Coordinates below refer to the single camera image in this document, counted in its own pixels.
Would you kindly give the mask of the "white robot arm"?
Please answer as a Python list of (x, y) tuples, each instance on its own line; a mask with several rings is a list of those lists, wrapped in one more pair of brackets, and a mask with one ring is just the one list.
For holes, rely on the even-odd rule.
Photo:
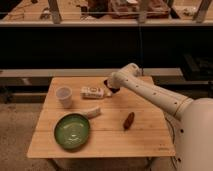
[(181, 122), (178, 171), (213, 171), (213, 98), (192, 99), (138, 78), (130, 63), (112, 72), (107, 84), (125, 87)]

